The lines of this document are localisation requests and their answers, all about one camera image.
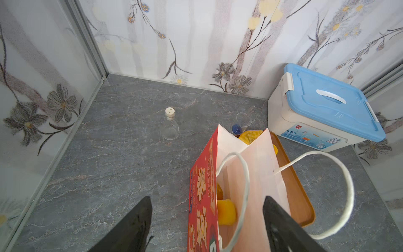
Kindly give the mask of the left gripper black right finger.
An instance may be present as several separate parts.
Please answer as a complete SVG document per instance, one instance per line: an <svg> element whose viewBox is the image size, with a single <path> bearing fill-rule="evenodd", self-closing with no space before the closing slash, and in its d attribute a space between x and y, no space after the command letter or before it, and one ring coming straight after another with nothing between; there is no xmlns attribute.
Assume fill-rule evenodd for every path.
<svg viewBox="0 0 403 252"><path fill-rule="evenodd" d="M272 252L325 252L271 196L265 198L263 217Z"/></svg>

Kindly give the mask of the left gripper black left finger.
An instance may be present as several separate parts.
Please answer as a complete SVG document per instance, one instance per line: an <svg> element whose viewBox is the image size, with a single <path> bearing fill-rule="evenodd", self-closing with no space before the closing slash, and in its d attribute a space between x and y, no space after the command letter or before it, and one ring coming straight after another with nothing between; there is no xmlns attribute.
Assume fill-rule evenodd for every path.
<svg viewBox="0 0 403 252"><path fill-rule="evenodd" d="M91 252L144 252L152 221L152 202L145 196L92 248Z"/></svg>

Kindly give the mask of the red paper gift bag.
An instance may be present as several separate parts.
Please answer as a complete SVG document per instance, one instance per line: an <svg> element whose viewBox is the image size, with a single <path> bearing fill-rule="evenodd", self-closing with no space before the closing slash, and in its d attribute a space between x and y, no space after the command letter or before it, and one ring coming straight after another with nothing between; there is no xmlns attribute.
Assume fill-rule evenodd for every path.
<svg viewBox="0 0 403 252"><path fill-rule="evenodd" d="M347 167L337 158L347 185L347 200L340 220L315 242L336 234L349 220L354 206L354 185ZM287 190L271 135L265 130L245 144L218 126L190 171L187 250L189 252L271 252L263 217L266 196L290 215ZM237 220L218 225L218 200L231 200Z"/></svg>

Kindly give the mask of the yellow ridged bread roll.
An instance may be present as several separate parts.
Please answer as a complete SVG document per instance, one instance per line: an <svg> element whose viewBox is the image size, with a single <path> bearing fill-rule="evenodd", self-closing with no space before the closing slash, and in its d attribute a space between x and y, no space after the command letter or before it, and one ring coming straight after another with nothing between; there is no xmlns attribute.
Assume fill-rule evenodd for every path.
<svg viewBox="0 0 403 252"><path fill-rule="evenodd" d="M263 133L262 130L247 130L243 132L239 136L239 140L244 142L247 145L250 145L253 143L261 134Z"/></svg>

